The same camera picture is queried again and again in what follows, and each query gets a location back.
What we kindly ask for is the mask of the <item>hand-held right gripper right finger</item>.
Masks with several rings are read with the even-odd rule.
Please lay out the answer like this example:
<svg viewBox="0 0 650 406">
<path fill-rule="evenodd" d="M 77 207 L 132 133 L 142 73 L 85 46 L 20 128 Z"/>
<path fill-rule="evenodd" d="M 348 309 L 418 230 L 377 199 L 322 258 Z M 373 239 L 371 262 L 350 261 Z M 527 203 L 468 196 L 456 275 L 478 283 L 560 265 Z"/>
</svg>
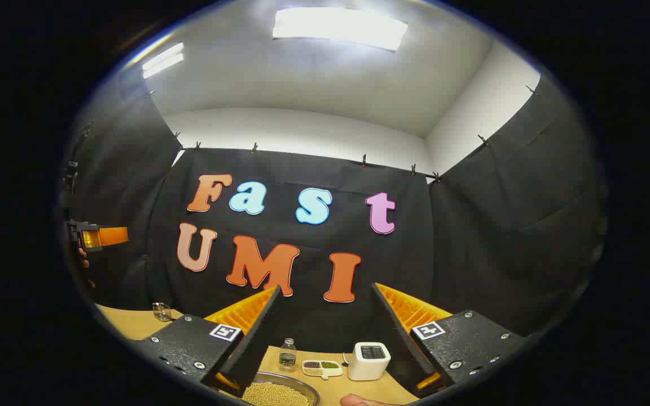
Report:
<svg viewBox="0 0 650 406">
<path fill-rule="evenodd" d="M 418 398 L 490 372 L 525 341 L 477 311 L 452 314 L 383 284 L 371 289 L 372 331 L 390 353 L 387 372 Z"/>
</svg>

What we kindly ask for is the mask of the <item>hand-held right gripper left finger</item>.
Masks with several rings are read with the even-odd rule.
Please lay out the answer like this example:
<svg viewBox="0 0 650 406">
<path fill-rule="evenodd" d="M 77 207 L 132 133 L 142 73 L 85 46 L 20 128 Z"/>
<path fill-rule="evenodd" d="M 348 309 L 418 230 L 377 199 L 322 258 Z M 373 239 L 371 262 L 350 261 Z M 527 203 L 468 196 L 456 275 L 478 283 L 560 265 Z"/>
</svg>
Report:
<svg viewBox="0 0 650 406">
<path fill-rule="evenodd" d="M 136 347 L 190 381 L 242 396 L 260 369 L 282 310 L 281 288 L 267 289 L 207 318 L 183 315 L 137 340 Z"/>
</svg>

